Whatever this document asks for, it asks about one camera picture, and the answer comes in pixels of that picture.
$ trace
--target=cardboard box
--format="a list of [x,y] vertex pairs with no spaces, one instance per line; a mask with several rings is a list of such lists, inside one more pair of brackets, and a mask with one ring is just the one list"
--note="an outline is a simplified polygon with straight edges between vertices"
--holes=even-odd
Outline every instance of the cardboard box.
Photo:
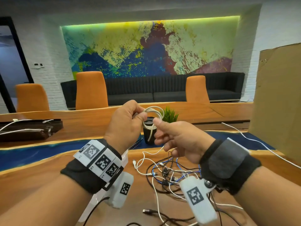
[[301,163],[301,43],[260,52],[249,132]]

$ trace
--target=black pot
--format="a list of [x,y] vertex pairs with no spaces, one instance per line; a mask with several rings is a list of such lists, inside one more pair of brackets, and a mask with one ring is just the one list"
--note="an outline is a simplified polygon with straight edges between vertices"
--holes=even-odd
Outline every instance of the black pot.
[[[148,117],[147,120],[144,122],[146,126],[152,126],[153,125],[153,119],[154,117]],[[151,138],[150,140],[148,141],[149,139],[149,136],[151,134],[151,131],[148,130],[148,129],[145,129],[143,128],[143,133],[144,133],[144,141],[146,144],[149,144],[149,145],[154,145],[155,144],[155,133],[156,133],[157,129],[153,129],[153,133],[151,135]]]

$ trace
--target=orange chair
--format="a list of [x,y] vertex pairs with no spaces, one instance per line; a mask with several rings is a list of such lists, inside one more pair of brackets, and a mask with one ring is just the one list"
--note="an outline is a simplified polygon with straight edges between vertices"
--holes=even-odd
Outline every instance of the orange chair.
[[16,93],[18,98],[17,113],[49,111],[47,95],[41,84],[16,85]]
[[108,107],[107,87],[102,72],[79,72],[76,78],[76,110]]
[[186,81],[186,101],[209,104],[206,78],[203,75],[190,76]]

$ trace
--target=forearm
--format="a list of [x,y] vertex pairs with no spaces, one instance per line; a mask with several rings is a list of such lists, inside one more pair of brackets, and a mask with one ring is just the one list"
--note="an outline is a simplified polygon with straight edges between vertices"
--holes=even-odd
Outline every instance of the forearm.
[[0,216],[0,225],[74,226],[91,198],[75,181],[60,175]]
[[234,197],[258,226],[294,226],[301,222],[300,194],[300,186],[259,167]]

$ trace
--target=abstract painting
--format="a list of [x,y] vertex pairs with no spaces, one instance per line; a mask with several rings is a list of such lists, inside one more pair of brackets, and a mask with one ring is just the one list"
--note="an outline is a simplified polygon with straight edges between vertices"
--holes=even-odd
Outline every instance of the abstract painting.
[[74,75],[105,78],[230,71],[238,16],[63,26]]

